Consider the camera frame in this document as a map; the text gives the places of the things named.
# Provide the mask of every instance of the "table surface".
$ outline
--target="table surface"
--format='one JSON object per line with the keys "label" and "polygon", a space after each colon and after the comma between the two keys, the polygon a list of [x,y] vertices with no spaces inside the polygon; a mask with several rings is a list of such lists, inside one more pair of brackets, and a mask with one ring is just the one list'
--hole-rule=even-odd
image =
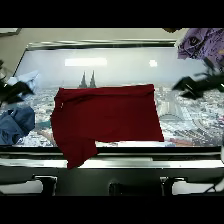
{"label": "table surface", "polygon": [[34,109],[36,128],[17,146],[54,146],[49,119],[59,87],[149,83],[155,85],[155,103],[166,142],[97,143],[98,147],[217,146],[222,143],[224,110],[221,93],[211,91],[204,99],[193,101],[171,91],[174,83],[183,76],[193,77],[205,70],[201,61],[177,59],[174,47],[26,51],[15,76],[35,70],[39,72],[36,94],[18,105],[29,105]]}

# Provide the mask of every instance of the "printed cityscape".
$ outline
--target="printed cityscape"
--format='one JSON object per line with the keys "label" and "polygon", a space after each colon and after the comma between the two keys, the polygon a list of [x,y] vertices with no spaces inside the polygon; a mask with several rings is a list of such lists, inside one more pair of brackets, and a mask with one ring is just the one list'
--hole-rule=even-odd
{"label": "printed cityscape", "polygon": [[[94,71],[88,82],[83,74],[80,85],[73,88],[96,88]],[[224,128],[224,99],[222,93],[211,91],[203,99],[187,100],[171,91],[167,84],[155,85],[155,103],[160,125],[165,137],[164,143],[157,142],[96,142],[98,147],[125,146],[217,146],[222,145]],[[54,97],[58,87],[40,89],[34,96],[19,104],[31,106],[36,114],[36,128],[27,137],[20,139],[17,146],[21,147],[53,147],[56,146],[50,126],[50,115],[54,109]]]}

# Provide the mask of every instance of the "purple cloth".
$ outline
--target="purple cloth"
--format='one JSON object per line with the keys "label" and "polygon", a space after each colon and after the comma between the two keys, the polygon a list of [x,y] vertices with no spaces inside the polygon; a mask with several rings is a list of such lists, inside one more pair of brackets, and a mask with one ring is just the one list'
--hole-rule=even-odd
{"label": "purple cloth", "polygon": [[215,67],[224,67],[224,28],[190,28],[178,47],[178,58],[207,57]]}

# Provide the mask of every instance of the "gray floor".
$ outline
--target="gray floor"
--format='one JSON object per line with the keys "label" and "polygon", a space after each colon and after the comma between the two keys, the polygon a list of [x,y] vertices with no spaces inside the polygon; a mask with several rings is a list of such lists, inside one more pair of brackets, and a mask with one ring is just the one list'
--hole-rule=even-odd
{"label": "gray floor", "polygon": [[181,31],[161,28],[23,28],[18,35],[0,37],[0,59],[15,70],[28,43],[61,40],[176,39]]}

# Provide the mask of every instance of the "dark red garment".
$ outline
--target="dark red garment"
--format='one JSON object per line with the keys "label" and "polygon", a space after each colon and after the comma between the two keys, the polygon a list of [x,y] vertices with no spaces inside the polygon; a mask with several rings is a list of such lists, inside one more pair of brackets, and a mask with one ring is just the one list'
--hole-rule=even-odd
{"label": "dark red garment", "polygon": [[60,88],[51,124],[69,169],[97,154],[95,141],[164,141],[153,85]]}

